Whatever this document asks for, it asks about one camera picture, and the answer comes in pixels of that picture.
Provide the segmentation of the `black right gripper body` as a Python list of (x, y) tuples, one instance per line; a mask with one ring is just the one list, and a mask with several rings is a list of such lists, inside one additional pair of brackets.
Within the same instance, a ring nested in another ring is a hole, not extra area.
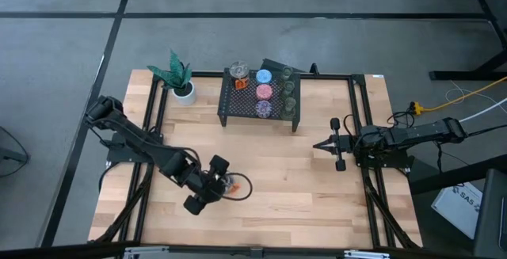
[[(341, 126), (345, 129), (347, 132), (346, 135), (340, 135), (339, 130)], [(330, 120), (330, 128), (333, 132), (333, 134), (330, 136), (330, 140), (334, 142), (334, 152), (331, 153), (334, 154), (337, 158), (335, 162), (336, 171), (345, 171), (346, 170), (346, 164), (345, 160), (343, 159), (342, 154), (345, 153), (351, 153), (352, 152), (352, 145), (353, 145), (353, 138), (351, 131), (347, 127), (346, 124), (346, 118), (344, 118), (343, 121), (340, 121), (338, 118), (334, 117)]]

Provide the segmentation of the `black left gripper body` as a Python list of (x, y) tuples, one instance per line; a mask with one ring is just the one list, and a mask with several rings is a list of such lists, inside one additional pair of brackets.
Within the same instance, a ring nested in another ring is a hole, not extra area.
[(218, 155), (210, 161), (210, 170), (204, 172), (197, 164), (191, 164), (184, 172), (183, 185), (194, 192), (184, 202), (184, 208), (193, 215), (199, 215), (207, 204), (219, 201), (216, 193), (223, 194), (224, 187), (218, 173), (225, 173), (230, 163)]

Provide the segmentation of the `orange candle tin silver lid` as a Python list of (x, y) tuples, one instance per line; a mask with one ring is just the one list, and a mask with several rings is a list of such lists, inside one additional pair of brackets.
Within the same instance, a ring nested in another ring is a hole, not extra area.
[(231, 64), (229, 74), (236, 90), (246, 89), (250, 80), (250, 69), (246, 62), (237, 61)]
[(234, 196), (241, 188), (237, 173), (226, 173), (220, 180), (224, 187), (224, 196)]

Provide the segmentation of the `dark floral candle tin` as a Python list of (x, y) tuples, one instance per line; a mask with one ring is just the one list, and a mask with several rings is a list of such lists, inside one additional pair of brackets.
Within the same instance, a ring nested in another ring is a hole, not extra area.
[(255, 111), (258, 117), (265, 119), (271, 116), (273, 107), (269, 101), (262, 100), (255, 105)]

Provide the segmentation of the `pink patterned candle tin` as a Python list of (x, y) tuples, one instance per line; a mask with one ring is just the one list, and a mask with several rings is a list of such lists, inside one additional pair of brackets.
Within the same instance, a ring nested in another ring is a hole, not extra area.
[(256, 88), (256, 97), (259, 101), (268, 101), (273, 96), (273, 88), (269, 84), (260, 84)]

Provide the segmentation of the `black mesh metal shelf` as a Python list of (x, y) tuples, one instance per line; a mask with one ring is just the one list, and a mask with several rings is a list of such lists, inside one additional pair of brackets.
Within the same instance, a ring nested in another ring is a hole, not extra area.
[[(229, 69), (227, 67), (224, 69), (217, 112), (223, 127), (227, 126), (227, 118), (229, 116), (260, 119), (255, 111), (255, 105), (259, 102), (256, 97), (256, 88), (259, 85), (255, 78), (256, 73), (255, 70), (250, 71), (249, 85), (246, 89), (236, 90), (233, 87)], [(273, 111), (271, 116), (265, 119), (283, 120), (280, 117), (280, 113), (284, 107), (284, 100), (286, 99), (286, 97), (282, 96), (284, 81), (280, 77), (281, 71), (272, 70), (272, 74), (273, 78), (269, 85), (273, 88), (273, 96), (269, 102), (273, 107)], [(292, 123), (292, 132), (296, 132), (300, 122), (300, 74), (293, 73), (292, 81), (295, 83), (292, 97), (296, 99), (297, 104), (295, 106), (295, 118), (289, 122)]]

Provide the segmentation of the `green plant in white pot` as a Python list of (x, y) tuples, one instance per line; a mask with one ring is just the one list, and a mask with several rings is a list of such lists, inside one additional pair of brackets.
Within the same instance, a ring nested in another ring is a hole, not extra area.
[(191, 81), (192, 69), (189, 67), (189, 63), (183, 64), (175, 51), (170, 49), (168, 70), (153, 65), (148, 65), (147, 69), (163, 81), (165, 89), (172, 90), (180, 105), (190, 106), (196, 102), (196, 89)]

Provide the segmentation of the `black floor beam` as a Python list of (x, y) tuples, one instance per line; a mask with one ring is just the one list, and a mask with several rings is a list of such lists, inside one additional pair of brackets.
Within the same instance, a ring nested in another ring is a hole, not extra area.
[(410, 191), (416, 195), (470, 181), (477, 181), (486, 178), (486, 174), (490, 169), (507, 173), (507, 154), (417, 180), (410, 184)]

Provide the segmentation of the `white printed cardboard box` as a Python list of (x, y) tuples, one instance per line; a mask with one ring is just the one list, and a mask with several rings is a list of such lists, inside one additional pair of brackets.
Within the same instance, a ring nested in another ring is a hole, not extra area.
[(475, 238), (482, 192), (470, 182), (441, 189), (431, 208), (469, 239)]

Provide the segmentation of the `dark grey cabinet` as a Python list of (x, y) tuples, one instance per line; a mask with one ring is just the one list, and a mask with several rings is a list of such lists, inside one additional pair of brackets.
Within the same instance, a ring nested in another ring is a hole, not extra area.
[(486, 174), (474, 241), (476, 257), (507, 259), (507, 174), (496, 169)]

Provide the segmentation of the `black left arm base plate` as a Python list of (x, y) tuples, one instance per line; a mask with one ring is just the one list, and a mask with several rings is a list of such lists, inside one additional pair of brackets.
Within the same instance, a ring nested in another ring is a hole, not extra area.
[(106, 160), (108, 162), (140, 162), (153, 163), (153, 159), (146, 154), (136, 152), (130, 148), (123, 136), (116, 132), (112, 135), (109, 144), (109, 152)]

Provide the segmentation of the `silver metal bracket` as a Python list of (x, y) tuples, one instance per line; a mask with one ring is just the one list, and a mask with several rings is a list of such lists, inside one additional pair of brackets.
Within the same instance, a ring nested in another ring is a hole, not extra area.
[(391, 257), (388, 253), (350, 249), (344, 252), (344, 259), (391, 259)]
[(158, 253), (167, 253), (168, 246), (137, 246), (128, 247), (124, 250), (122, 259), (139, 259), (141, 255), (151, 255)]

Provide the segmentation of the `black aluminium table frame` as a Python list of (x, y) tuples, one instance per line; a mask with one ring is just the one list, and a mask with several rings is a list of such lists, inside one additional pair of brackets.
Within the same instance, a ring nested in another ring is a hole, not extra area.
[(245, 200), (222, 200), (199, 215), (184, 209), (189, 191), (155, 173), (146, 204), (133, 211), (128, 238), (143, 244), (245, 246), (311, 249), (369, 249), (372, 235), (360, 169), (351, 155), (346, 170), (313, 145), (330, 134), (330, 120), (354, 112), (362, 123), (385, 124), (391, 103), (385, 79), (366, 75), (356, 86), (335, 75), (301, 81), (301, 119), (296, 132), (287, 122), (231, 117), (223, 127), (217, 115), (222, 75), (193, 75), (197, 99), (190, 106), (169, 97), (162, 119), (168, 144), (195, 149), (204, 164), (220, 155), (242, 174)]

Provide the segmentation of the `black desk leg frame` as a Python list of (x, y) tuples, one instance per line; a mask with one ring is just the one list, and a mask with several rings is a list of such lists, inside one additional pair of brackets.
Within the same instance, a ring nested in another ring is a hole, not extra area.
[(473, 70), (455, 71), (455, 70), (434, 70), (429, 72), (429, 78), (433, 81), (496, 81), (498, 79), (507, 80), (507, 69), (499, 71), (500, 67), (507, 66), (507, 36), (501, 31), (497, 18), (494, 16), (486, 0), (477, 0), (486, 21), (491, 25), (497, 38), (499, 39), (502, 50), (485, 61), (482, 65)]

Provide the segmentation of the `black frame crossbar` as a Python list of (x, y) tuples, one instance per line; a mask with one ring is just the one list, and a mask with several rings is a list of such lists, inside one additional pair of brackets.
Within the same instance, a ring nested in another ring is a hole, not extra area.
[[(123, 256), (128, 247), (142, 246), (139, 242), (93, 242), (81, 245), (50, 246), (31, 249), (12, 249), (0, 251), (0, 259), (104, 259)], [(350, 249), (311, 249), (281, 247), (233, 247), (233, 246), (168, 246), (167, 253), (202, 253), (241, 255), (254, 259), (267, 256), (319, 256), (344, 259), (344, 252)], [(375, 249), (355, 249), (388, 253), (391, 259), (493, 259), (453, 253), (436, 253), (426, 249), (400, 249), (379, 247)]]

